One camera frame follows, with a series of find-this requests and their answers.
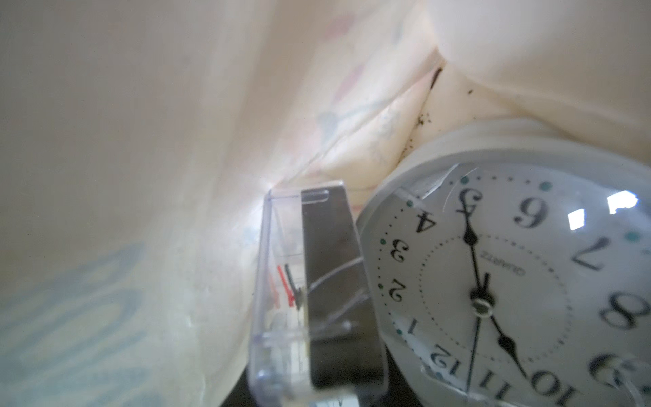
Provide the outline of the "clear small travel clock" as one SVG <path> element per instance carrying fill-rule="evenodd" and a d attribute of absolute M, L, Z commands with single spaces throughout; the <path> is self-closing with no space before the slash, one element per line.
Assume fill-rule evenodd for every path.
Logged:
<path fill-rule="evenodd" d="M 388 358 L 341 181 L 264 198 L 249 340 L 259 406 L 370 406 Z"/>

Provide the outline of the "white twin bell alarm clock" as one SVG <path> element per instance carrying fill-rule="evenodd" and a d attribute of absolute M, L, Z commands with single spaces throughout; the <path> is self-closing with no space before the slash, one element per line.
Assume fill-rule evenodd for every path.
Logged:
<path fill-rule="evenodd" d="M 649 166 L 483 120 L 405 158 L 358 227 L 422 405 L 649 405 Z"/>

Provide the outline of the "beige canvas tote bag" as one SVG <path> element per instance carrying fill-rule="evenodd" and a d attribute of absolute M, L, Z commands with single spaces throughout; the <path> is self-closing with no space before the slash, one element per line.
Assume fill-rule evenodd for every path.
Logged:
<path fill-rule="evenodd" d="M 649 2 L 4 1 L 2 405 L 222 404 L 266 192 L 505 115 L 649 163 Z"/>

